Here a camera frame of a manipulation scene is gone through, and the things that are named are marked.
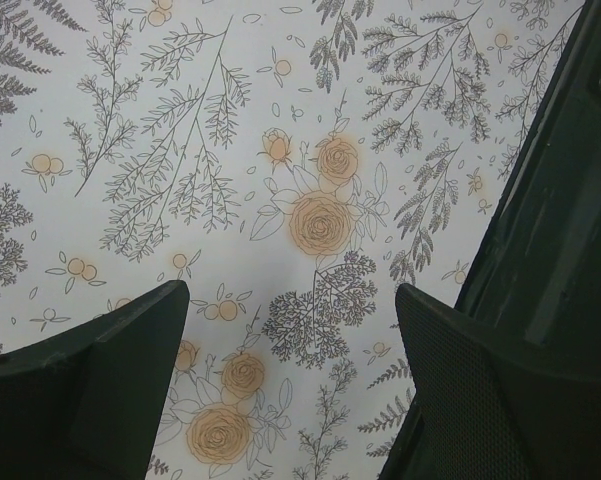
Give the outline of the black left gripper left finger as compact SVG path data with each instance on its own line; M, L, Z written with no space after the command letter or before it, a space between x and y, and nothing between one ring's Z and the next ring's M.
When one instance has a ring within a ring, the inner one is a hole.
M0 355L0 479L142 479L188 310L171 280Z

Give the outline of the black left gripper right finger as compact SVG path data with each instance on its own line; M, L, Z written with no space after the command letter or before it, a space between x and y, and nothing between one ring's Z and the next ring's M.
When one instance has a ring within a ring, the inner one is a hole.
M601 366L403 284L395 299L426 479L601 479Z

